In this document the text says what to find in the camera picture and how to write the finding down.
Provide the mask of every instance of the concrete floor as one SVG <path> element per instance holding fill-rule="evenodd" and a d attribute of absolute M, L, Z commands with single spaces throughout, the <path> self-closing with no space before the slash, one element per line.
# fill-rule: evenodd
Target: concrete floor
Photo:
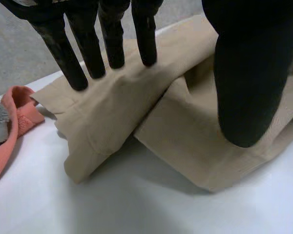
<path fill-rule="evenodd" d="M 157 28 L 202 11 L 200 0 L 165 0 L 156 15 Z M 102 46 L 102 33 L 98 23 L 97 20 L 95 28 Z M 124 38 L 135 38 L 130 9 L 124 15 L 122 24 L 125 31 Z M 79 61 L 82 60 L 68 23 L 66 23 L 66 31 L 77 58 Z M 0 4 L 0 94 L 12 85 L 25 85 L 59 69 L 43 40 L 31 25 L 25 20 L 16 18 Z"/>

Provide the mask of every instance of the white surface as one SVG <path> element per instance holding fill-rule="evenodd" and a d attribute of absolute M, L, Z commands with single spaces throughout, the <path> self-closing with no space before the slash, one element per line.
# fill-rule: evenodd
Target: white surface
<path fill-rule="evenodd" d="M 38 90 L 57 72 L 28 86 Z M 233 188 L 209 194 L 136 140 L 75 185 L 67 141 L 45 123 L 17 142 L 0 179 L 0 234 L 293 234 L 293 143 Z"/>

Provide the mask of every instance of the beige fabric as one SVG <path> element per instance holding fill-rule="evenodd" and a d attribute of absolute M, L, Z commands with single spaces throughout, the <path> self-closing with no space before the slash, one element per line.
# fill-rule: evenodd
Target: beige fabric
<path fill-rule="evenodd" d="M 231 186 L 276 157 L 293 140 L 293 76 L 260 142 L 236 147 L 224 139 L 217 121 L 216 39 L 207 19 L 195 16 L 157 38 L 158 63 L 151 68 L 142 65 L 130 41 L 125 68 L 107 68 L 104 79 L 89 79 L 86 91 L 75 92 L 59 78 L 36 92 L 33 98 L 56 115 L 56 126 L 67 137 L 68 176 L 76 183 L 85 180 L 133 132 L 158 157 L 210 191 Z"/>

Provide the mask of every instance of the orange cloth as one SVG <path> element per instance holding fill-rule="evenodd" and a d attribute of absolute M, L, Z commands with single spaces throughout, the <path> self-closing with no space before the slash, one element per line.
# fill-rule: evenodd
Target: orange cloth
<path fill-rule="evenodd" d="M 17 138 L 44 121 L 43 115 L 35 108 L 37 102 L 30 97 L 33 93 L 30 88 L 13 86 L 1 99 L 2 105 L 9 112 L 10 122 L 9 138 L 0 145 L 0 174 L 12 154 Z"/>

